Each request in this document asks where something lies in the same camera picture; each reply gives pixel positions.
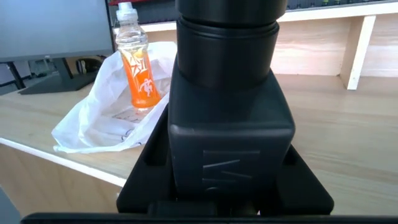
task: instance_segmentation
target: white plastic bag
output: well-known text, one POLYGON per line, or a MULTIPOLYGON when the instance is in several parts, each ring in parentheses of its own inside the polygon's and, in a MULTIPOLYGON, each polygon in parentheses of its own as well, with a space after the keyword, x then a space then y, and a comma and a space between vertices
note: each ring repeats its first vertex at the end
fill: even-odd
POLYGON ((126 72, 119 52, 103 62, 89 95, 77 103, 52 131, 55 151, 68 153, 122 151, 145 144, 166 104, 177 46, 149 44, 155 84, 164 97, 142 120, 131 105, 126 72))

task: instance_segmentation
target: shelf support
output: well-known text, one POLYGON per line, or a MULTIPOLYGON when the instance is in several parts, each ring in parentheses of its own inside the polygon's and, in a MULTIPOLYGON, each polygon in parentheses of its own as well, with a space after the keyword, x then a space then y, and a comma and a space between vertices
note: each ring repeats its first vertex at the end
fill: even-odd
POLYGON ((353 17, 349 28, 340 78, 347 90, 356 90, 371 39, 376 15, 353 17))

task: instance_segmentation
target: white bottle cap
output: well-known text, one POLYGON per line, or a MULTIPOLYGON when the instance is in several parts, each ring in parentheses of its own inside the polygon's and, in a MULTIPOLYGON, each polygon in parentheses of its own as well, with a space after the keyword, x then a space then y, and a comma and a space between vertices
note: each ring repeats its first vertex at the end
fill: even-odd
POLYGON ((116 17, 119 21, 137 21, 137 10, 132 7, 131 2, 119 3, 119 10, 116 11, 116 17))

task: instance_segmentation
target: monitor stand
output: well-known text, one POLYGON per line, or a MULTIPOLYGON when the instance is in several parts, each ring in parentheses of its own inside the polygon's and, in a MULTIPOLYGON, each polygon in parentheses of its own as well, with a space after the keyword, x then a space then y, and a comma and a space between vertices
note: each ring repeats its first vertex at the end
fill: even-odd
POLYGON ((59 75, 48 77, 45 80, 20 91, 19 94, 30 95, 77 91, 94 82, 96 78, 96 72, 86 73, 84 75, 72 75, 67 61, 64 58, 53 59, 53 62, 59 75))

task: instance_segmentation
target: bottle label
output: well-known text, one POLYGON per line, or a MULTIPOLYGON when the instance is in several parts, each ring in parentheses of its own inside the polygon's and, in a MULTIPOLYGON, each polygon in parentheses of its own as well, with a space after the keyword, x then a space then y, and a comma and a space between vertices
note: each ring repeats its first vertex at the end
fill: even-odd
POLYGON ((147 52, 121 50, 124 69, 132 95, 132 104, 136 108, 155 106, 160 101, 159 92, 150 69, 147 52))

